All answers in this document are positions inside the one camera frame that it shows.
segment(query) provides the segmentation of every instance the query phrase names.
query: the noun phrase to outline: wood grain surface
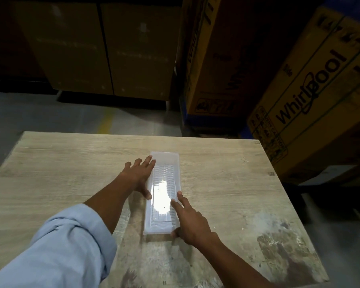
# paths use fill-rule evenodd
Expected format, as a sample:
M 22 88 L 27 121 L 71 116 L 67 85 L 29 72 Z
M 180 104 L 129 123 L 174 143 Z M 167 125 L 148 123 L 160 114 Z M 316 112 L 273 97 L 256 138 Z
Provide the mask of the wood grain surface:
M 25 132 L 0 167 L 0 269 L 50 216 L 82 203 L 125 162 L 178 152 L 182 191 L 231 250 L 281 286 L 327 282 L 312 243 L 258 140 Z M 101 287 L 221 287 L 200 252 L 168 235 L 143 236 L 133 193 L 114 233 Z

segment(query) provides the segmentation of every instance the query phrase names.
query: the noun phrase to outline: table top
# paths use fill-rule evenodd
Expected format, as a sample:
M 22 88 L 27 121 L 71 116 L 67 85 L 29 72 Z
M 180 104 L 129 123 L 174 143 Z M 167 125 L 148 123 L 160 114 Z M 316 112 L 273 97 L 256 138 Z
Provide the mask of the table top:
M 183 194 L 225 245 L 287 287 L 328 276 L 258 140 L 24 132 L 0 167 L 0 269 L 43 222 L 108 184 L 125 162 L 178 152 Z M 133 193 L 113 234 L 118 250 L 101 287 L 221 287 L 181 239 L 142 234 L 145 202 Z

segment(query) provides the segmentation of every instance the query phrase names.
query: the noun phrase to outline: rolled-up sleeve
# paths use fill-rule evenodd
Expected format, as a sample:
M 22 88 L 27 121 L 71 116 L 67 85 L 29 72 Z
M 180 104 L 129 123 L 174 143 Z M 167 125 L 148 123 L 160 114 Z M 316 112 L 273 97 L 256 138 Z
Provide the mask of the rolled-up sleeve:
M 0 287 L 98 287 L 116 249 L 101 217 L 78 204 L 43 224 L 29 248 L 0 270 Z

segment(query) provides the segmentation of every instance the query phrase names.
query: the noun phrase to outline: gray floor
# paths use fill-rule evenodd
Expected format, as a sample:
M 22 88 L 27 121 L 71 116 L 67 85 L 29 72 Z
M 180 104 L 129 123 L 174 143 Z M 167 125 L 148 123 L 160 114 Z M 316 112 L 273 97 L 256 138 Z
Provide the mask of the gray floor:
M 0 165 L 25 130 L 181 136 L 180 125 L 179 112 L 66 104 L 52 95 L 0 93 Z M 360 287 L 360 213 L 352 207 L 323 207 L 308 194 L 302 198 L 303 204 L 295 208 L 332 284 Z

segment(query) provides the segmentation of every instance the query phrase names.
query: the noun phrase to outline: plastic tray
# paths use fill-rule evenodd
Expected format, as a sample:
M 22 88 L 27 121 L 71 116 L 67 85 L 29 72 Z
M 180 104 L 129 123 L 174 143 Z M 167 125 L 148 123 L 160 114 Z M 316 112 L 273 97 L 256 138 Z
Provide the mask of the plastic tray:
M 171 233 L 179 225 L 171 199 L 177 199 L 180 185 L 180 161 L 176 152 L 151 152 L 156 164 L 147 181 L 152 199 L 145 208 L 144 235 Z

